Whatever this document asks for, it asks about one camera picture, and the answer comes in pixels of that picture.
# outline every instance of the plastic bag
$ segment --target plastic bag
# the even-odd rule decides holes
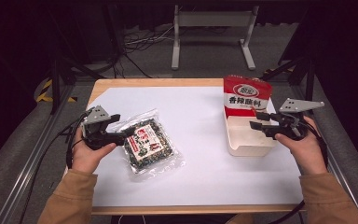
[[[120,122],[119,132],[135,127],[134,135],[123,145],[134,180],[144,180],[185,165],[179,151],[158,120],[158,111],[146,113]]]

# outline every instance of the person's left hand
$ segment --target person's left hand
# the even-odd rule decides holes
[[[82,139],[81,128],[76,130],[75,143]],[[111,143],[98,150],[92,150],[84,141],[75,144],[73,149],[72,169],[92,174],[97,169],[101,159],[116,148],[115,143]]]

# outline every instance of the person's right hand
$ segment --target person's right hand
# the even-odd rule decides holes
[[[315,122],[312,119],[304,117],[304,120],[316,130]],[[321,148],[312,132],[308,131],[307,136],[299,141],[292,140],[280,133],[275,134],[275,138],[290,149],[296,162],[301,166],[304,175],[327,173]]]

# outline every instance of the brown jacket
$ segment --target brown jacket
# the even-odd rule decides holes
[[[48,199],[38,223],[89,223],[97,175],[69,170]],[[331,174],[300,177],[308,223],[358,223],[358,210]],[[229,223],[239,223],[234,219]]]

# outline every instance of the gray floor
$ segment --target gray floor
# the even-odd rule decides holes
[[[222,34],[205,30],[185,32],[181,37],[181,61],[177,71],[171,69],[171,40],[165,40],[144,51],[135,51],[129,56],[145,73],[152,77],[223,77],[228,74],[260,77],[266,69],[277,67],[277,61],[295,29],[295,25],[255,27],[250,43],[250,50],[256,65],[254,71],[249,71],[246,67],[238,42],[244,33],[238,29],[227,29]],[[120,62],[122,67],[118,64],[117,69],[125,78],[144,77],[126,58],[122,57]],[[114,73],[110,70],[103,75],[112,77]],[[49,142],[57,132],[76,119],[86,108],[94,81],[88,77],[79,77],[78,79],[75,86],[69,90],[70,96],[77,97],[77,102],[66,103],[62,106],[61,112],[55,117],[56,121],[51,127],[46,142]],[[285,82],[272,82],[272,85],[272,101],[275,106],[281,105],[287,97],[296,98],[298,96],[298,91],[289,87]],[[35,95],[39,92],[40,87],[35,90]],[[337,175],[343,176],[340,180],[347,182],[351,189],[350,193],[358,203],[358,153],[318,82],[315,84],[313,97],[314,100],[324,101],[326,104],[323,109],[315,110],[315,118],[334,159],[339,164],[339,170],[336,169]],[[0,152],[0,210],[24,164],[40,142],[41,133],[48,121],[52,119],[49,114],[51,106],[52,104],[49,102],[38,103],[37,108],[20,124]],[[65,167],[66,144],[64,141],[64,136],[59,137],[43,159],[23,223],[36,223],[46,199],[59,183]],[[27,190],[20,195],[21,199],[18,204],[14,204],[15,209],[9,223],[18,223]],[[255,214],[255,223],[269,223],[283,214]],[[110,223],[110,217],[94,216],[91,223]],[[284,223],[299,223],[299,217],[294,216]]]

